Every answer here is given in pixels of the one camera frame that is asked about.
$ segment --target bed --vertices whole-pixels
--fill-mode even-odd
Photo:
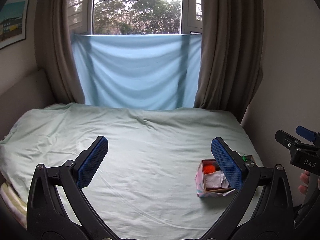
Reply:
[[[253,155],[262,166],[229,112],[144,111],[75,103],[44,107],[25,112],[0,142],[1,173],[27,202],[37,164],[60,166],[74,160],[97,136],[105,136],[108,154],[83,192],[120,238],[195,239],[206,232],[233,198],[196,194],[195,174],[202,159],[212,158],[213,138],[222,137],[232,150]],[[63,190],[58,190],[70,219],[79,223]],[[258,188],[242,223],[250,219],[260,193]]]

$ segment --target brown curtain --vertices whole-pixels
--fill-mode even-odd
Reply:
[[[59,103],[84,103],[73,59],[68,29],[67,0],[38,0],[35,17],[35,52]]]
[[[202,0],[201,68],[195,107],[241,122],[261,79],[262,0]]]

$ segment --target pink patterned box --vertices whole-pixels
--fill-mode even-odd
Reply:
[[[213,164],[216,167],[217,171],[221,170],[215,159],[201,161],[198,167],[198,171],[196,173],[196,186],[197,186],[197,194],[199,197],[222,197],[222,196],[228,196],[237,192],[236,188],[231,188],[231,187],[207,190],[203,180],[204,163]]]

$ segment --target screw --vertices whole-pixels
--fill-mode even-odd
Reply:
[[[282,166],[281,164],[277,164],[276,168],[277,168],[278,170],[280,170],[280,171],[283,170],[283,166]]]
[[[254,162],[253,161],[247,161],[245,163],[248,167],[253,167],[254,166]]]
[[[73,164],[72,160],[68,160],[64,163],[64,165],[66,165],[67,167],[71,166]]]
[[[37,167],[36,167],[36,169],[37,169],[37,170],[41,170],[43,167],[44,167],[43,164],[38,164]]]

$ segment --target finger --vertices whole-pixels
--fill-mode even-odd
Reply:
[[[301,194],[305,195],[307,193],[308,187],[300,185],[298,187],[298,190],[300,191]]]
[[[309,178],[310,177],[304,173],[300,175],[300,180],[307,185],[309,184]]]

